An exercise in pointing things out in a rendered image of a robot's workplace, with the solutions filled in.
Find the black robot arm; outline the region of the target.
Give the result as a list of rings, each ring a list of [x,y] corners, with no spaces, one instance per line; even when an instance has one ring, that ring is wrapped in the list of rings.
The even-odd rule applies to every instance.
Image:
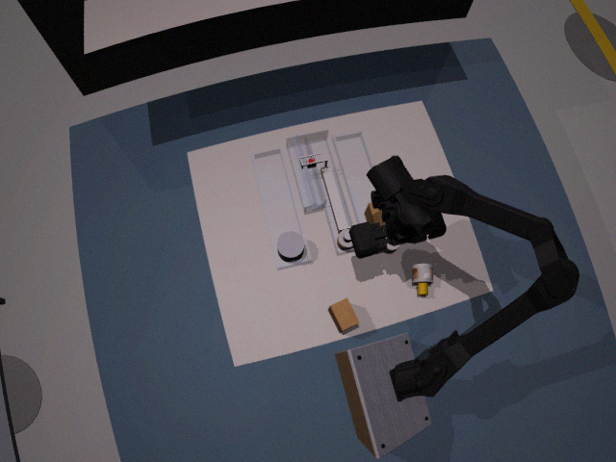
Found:
[[[372,207],[382,221],[393,211],[393,223],[404,235],[420,239],[437,229],[430,211],[465,216],[522,237],[533,245],[542,274],[520,297],[471,332],[455,330],[439,341],[425,360],[402,362],[389,371],[397,401],[434,397],[458,370],[480,351],[537,313],[572,298],[578,286],[577,265],[554,232],[552,222],[482,196],[455,178],[442,175],[414,180],[399,155],[372,167],[367,177],[375,188]]]

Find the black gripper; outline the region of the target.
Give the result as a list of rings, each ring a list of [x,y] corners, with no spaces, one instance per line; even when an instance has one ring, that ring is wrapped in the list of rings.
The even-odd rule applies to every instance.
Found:
[[[404,235],[397,231],[393,223],[393,211],[396,208],[389,210],[389,218],[386,219],[386,224],[380,223],[369,224],[364,222],[356,225],[352,225],[349,230],[349,235],[354,247],[356,257],[359,259],[373,256],[374,254],[380,254],[387,252],[387,243],[393,243],[393,246],[399,244],[418,244],[427,240],[427,236],[420,239],[417,233],[412,235]],[[442,214],[430,211],[430,216],[436,224],[437,229],[428,234],[428,239],[432,240],[443,236],[447,227],[443,220]],[[385,231],[383,231],[385,230]],[[386,239],[386,237],[388,237]]]

